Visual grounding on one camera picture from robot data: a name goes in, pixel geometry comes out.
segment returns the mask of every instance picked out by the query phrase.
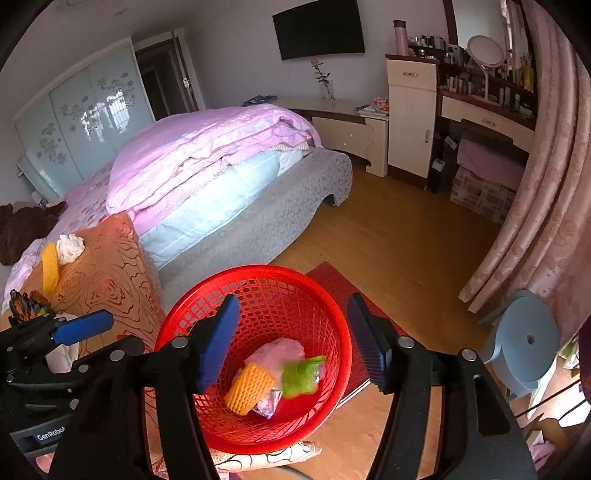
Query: pink thermos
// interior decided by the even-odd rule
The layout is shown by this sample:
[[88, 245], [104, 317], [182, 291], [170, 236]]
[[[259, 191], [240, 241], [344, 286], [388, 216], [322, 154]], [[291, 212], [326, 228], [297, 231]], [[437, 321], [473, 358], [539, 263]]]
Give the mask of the pink thermos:
[[404, 20], [394, 20], [394, 34], [396, 35], [396, 54], [408, 57], [408, 37]]

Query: gray bed frame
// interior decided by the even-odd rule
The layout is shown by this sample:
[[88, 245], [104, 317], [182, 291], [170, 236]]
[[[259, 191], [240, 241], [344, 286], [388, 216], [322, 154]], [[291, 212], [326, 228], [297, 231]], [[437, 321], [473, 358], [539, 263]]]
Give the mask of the gray bed frame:
[[233, 221], [158, 272], [164, 311], [169, 312], [185, 292], [213, 274], [271, 262], [304, 232], [324, 199], [335, 206], [344, 202], [352, 181], [347, 155], [313, 149]]

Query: sliding wardrobe door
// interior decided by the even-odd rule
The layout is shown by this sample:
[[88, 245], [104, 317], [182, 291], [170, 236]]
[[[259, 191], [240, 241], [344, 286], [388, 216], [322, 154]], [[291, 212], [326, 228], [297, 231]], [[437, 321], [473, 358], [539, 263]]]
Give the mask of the sliding wardrobe door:
[[154, 122], [131, 39], [73, 66], [17, 118], [23, 171], [45, 197], [113, 162], [125, 141]]
[[131, 45], [88, 65], [87, 70], [106, 134], [119, 153], [126, 140], [154, 122]]
[[53, 111], [82, 178], [90, 177], [115, 158], [107, 133], [109, 119], [97, 103], [87, 69], [49, 93]]
[[47, 95], [27, 109], [16, 128], [29, 165], [56, 196], [82, 181]]

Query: white tissue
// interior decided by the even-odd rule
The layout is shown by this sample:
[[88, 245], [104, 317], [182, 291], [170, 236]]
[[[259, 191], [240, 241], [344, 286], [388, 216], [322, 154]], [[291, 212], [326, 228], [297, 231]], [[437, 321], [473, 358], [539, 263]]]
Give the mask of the white tissue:
[[66, 265], [82, 255], [84, 240], [76, 235], [60, 235], [60, 239], [56, 242], [56, 249], [60, 265]]

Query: pink comforter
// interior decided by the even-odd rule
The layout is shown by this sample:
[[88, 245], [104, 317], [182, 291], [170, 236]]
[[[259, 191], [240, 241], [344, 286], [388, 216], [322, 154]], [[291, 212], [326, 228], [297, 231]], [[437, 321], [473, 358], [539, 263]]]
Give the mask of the pink comforter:
[[278, 144], [295, 147], [306, 141], [320, 146], [314, 127], [299, 115], [270, 104], [164, 118], [129, 140], [117, 155], [107, 210], [127, 210], [134, 218], [163, 199], [166, 202], [169, 194], [190, 181], [190, 188], [185, 184], [179, 189], [182, 193], [173, 193], [178, 204], [229, 165]]

